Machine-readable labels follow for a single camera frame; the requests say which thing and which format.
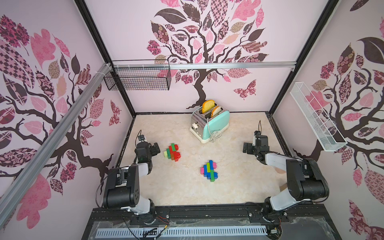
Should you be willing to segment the red long lego brick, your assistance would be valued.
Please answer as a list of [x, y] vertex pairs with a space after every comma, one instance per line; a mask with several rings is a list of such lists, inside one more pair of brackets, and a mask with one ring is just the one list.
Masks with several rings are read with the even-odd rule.
[[170, 159], [171, 159], [172, 161], [174, 161], [174, 160], [175, 160], [175, 156], [174, 156], [174, 151], [173, 151], [172, 146], [169, 146], [169, 151], [170, 151], [170, 154], [169, 154]]
[[175, 162], [178, 162], [179, 161], [179, 159], [177, 159], [177, 152], [174, 152], [174, 156], [175, 156]]

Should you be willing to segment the blue long lego brick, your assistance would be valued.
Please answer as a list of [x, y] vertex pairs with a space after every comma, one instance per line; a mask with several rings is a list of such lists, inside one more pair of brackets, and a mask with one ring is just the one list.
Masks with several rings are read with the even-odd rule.
[[213, 171], [214, 170], [214, 162], [212, 160], [210, 160], [209, 164], [210, 164], [210, 170]]

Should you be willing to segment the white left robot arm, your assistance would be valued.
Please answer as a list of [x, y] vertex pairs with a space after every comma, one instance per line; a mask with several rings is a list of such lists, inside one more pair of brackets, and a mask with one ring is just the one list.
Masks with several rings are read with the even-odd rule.
[[141, 196], [140, 178], [152, 172], [152, 157], [159, 153], [158, 143], [138, 143], [135, 149], [137, 162], [128, 167], [115, 168], [107, 176], [102, 207], [130, 212], [147, 224], [153, 223], [156, 218], [155, 204]]

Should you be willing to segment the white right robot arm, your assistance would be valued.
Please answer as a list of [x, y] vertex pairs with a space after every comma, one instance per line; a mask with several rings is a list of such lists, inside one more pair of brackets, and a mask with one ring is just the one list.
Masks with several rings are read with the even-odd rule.
[[316, 161], [297, 159], [276, 152], [269, 147], [268, 137], [255, 131], [252, 143], [244, 143], [243, 152], [254, 155], [266, 166], [280, 169], [287, 174], [287, 188], [265, 199], [262, 215], [281, 213], [302, 202], [315, 202], [329, 197], [330, 189]]

